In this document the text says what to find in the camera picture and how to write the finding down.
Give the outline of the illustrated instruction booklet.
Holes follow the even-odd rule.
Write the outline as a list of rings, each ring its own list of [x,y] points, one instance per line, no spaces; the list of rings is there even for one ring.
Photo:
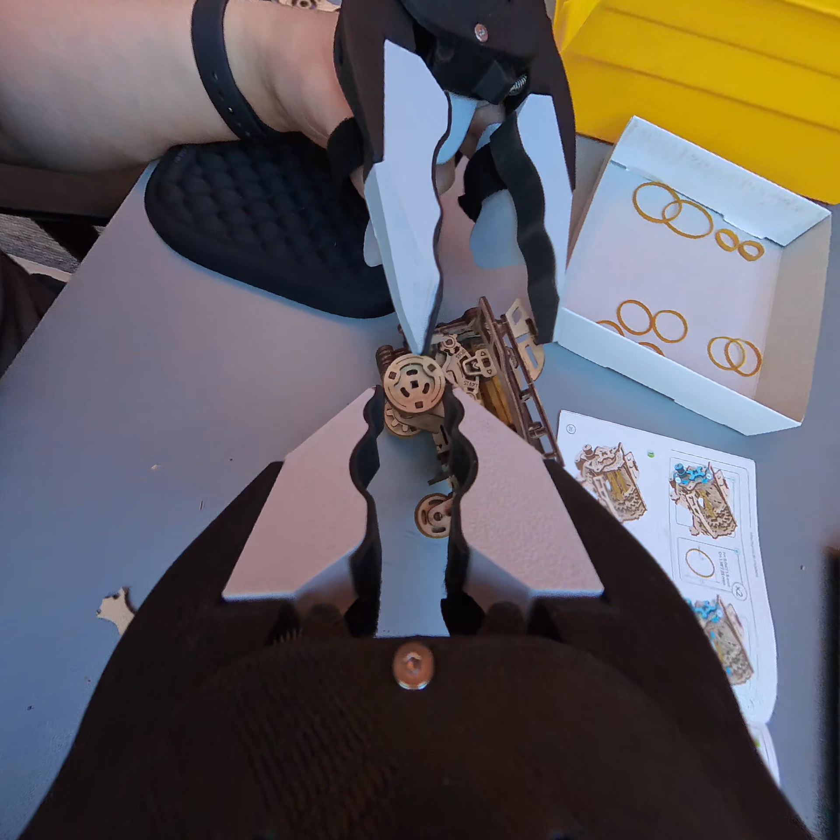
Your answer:
[[[557,440],[567,471],[645,546],[689,604],[780,783],[768,729],[778,658],[753,461],[570,411],[560,413]]]

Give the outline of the black quilted cushion pad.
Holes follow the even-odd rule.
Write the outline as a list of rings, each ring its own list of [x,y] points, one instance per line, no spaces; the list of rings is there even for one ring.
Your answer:
[[[394,311],[383,268],[364,261],[363,198],[336,187],[327,151],[303,134],[173,148],[144,204],[164,242],[200,266],[342,317]]]

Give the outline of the white cardboard box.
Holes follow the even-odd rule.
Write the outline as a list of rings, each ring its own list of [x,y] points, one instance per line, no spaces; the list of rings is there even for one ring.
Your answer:
[[[762,243],[748,262],[712,235],[682,238],[634,210],[633,194],[662,182],[707,208],[716,228]],[[828,209],[651,122],[633,117],[605,162],[577,230],[558,317],[558,343],[742,434],[802,424],[812,387],[831,238]],[[681,343],[624,338],[597,324],[626,299],[689,322]],[[761,350],[743,378],[707,357],[710,337]]]

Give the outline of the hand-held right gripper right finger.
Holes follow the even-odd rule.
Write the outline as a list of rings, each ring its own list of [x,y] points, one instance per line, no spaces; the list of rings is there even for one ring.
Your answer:
[[[599,597],[602,581],[542,454],[459,388],[445,391],[448,465],[456,478],[445,573],[445,624],[474,634],[509,602]]]

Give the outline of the person's left hand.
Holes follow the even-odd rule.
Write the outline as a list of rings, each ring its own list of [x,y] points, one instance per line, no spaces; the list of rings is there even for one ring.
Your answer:
[[[227,60],[262,123],[325,148],[352,117],[333,64],[339,15],[272,2],[232,1],[224,14]]]

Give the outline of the star-shaped wooden scrap piece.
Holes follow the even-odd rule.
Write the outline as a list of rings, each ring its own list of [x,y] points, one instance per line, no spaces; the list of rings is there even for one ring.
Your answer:
[[[103,597],[96,611],[96,617],[114,625],[119,636],[126,632],[135,614],[130,588],[127,586],[122,586],[115,593]]]

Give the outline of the group of yellow rubber bands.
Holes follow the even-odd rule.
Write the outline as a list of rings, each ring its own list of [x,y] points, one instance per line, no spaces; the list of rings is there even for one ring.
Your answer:
[[[647,187],[654,187],[671,196],[666,203],[664,198],[655,197],[655,207],[659,209],[657,215],[647,214],[640,206],[637,197],[639,192]],[[735,231],[726,227],[715,227],[715,220],[710,211],[703,205],[680,196],[674,189],[662,182],[645,182],[636,187],[633,192],[633,208],[645,221],[651,224],[664,225],[676,235],[688,239],[700,239],[712,235],[718,247],[728,253],[736,253],[748,262],[763,258],[766,249],[760,241],[742,239]],[[676,225],[680,216],[692,220],[704,217],[708,223],[707,231],[701,234],[688,233]],[[635,330],[623,318],[625,306],[639,308],[647,318],[647,327]],[[681,343],[690,333],[690,324],[683,313],[672,309],[651,311],[642,301],[626,299],[621,301],[615,312],[616,320],[602,319],[596,323],[616,334],[637,340],[641,336],[652,333],[659,343]],[[731,372],[743,378],[757,375],[763,365],[763,356],[757,345],[743,337],[718,335],[710,337],[707,343],[707,357],[719,370]]]

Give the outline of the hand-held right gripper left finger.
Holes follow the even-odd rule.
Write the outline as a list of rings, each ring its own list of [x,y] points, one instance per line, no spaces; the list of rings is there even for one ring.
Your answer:
[[[368,487],[380,467],[384,401],[381,387],[367,389],[285,457],[226,602],[285,601],[300,617],[331,605],[352,635],[375,635],[382,544]]]

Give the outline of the round wooden wheel part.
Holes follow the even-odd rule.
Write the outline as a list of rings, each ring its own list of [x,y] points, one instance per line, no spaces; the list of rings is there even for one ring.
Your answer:
[[[386,399],[404,415],[423,414],[435,408],[446,386],[441,366],[426,355],[414,353],[396,357],[382,379]]]

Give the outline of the yellow plastic bin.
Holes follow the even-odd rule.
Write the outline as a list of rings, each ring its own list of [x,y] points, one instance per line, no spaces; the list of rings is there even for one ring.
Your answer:
[[[633,116],[793,192],[839,197],[839,2],[560,1],[578,133]]]

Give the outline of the wooden mechanical model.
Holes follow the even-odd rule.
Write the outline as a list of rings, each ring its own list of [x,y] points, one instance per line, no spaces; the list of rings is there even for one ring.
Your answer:
[[[376,351],[382,386],[385,369],[403,354],[413,354],[406,339],[397,347],[385,344]],[[441,366],[446,384],[483,406],[544,458],[563,462],[536,389],[543,371],[544,349],[537,342],[536,328],[520,299],[507,312],[496,316],[488,299],[481,297],[460,318],[435,327],[426,356]],[[450,531],[452,496],[458,481],[448,464],[450,443],[445,431],[443,398],[427,413],[404,415],[385,397],[384,426],[399,438],[431,435],[440,470],[428,484],[444,481],[448,490],[422,498],[416,505],[414,519],[424,536],[445,539]]]

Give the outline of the black wristband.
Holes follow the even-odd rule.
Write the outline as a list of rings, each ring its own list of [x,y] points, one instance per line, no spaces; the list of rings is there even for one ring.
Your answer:
[[[191,41],[196,68],[210,102],[234,136],[277,144],[281,133],[265,124],[238,89],[228,63],[224,15],[228,1],[195,1]]]

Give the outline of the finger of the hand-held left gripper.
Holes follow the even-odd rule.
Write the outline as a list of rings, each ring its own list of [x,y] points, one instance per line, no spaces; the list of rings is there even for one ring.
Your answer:
[[[542,344],[555,341],[568,258],[571,181],[551,96],[529,94],[490,136],[505,190],[490,199],[492,261],[523,264]]]
[[[450,105],[422,58],[384,43],[384,150],[364,188],[374,236],[410,350],[425,354],[442,292],[434,180]]]

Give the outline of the person's left forearm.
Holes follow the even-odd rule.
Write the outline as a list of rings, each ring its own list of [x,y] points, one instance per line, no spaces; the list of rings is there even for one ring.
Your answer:
[[[3,163],[64,172],[231,140],[198,74],[193,2],[1,3]]]

